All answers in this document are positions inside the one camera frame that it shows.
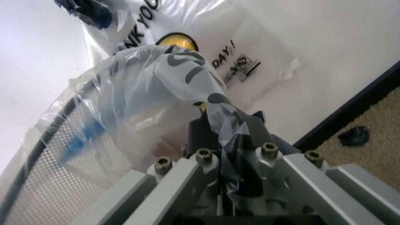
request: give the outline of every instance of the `dark blue object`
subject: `dark blue object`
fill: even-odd
[[[64,7],[69,14],[100,30],[111,24],[111,12],[102,0],[54,0],[54,2],[59,7]]]
[[[368,127],[358,126],[340,134],[338,138],[344,146],[361,147],[370,140],[370,130]]]

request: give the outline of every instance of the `yellow circle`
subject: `yellow circle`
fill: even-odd
[[[159,45],[177,45],[182,48],[187,48],[189,50],[195,51],[194,43],[188,38],[180,34],[174,34],[166,37],[160,42]]]

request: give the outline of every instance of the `white plastic bag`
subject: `white plastic bag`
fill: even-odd
[[[148,44],[177,44],[199,51],[248,106],[277,82],[292,76],[296,58],[231,0],[115,0],[112,22],[99,30],[84,25],[90,60]]]

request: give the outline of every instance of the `white wall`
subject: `white wall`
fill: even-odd
[[[290,143],[400,60],[398,0],[242,1],[303,63],[250,109],[263,110],[268,129]],[[88,61],[80,23],[52,0],[0,6],[1,173]]]
[[[80,22],[52,0],[0,1],[0,173],[29,127],[88,69]]]
[[[303,63],[295,77],[250,109],[262,109],[268,130],[290,143],[400,60],[398,0],[253,0],[245,5]]]

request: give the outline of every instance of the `hex socket screw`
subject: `hex socket screw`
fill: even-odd
[[[195,155],[196,161],[201,165],[209,164],[213,161],[213,153],[210,149],[197,149]]]
[[[266,142],[261,146],[261,154],[265,158],[274,159],[278,156],[278,146],[272,142]]]
[[[318,168],[321,168],[324,162],[324,158],[315,150],[306,151],[304,157]]]
[[[168,171],[172,168],[172,161],[169,157],[159,157],[154,163],[154,169],[157,174],[166,175]]]

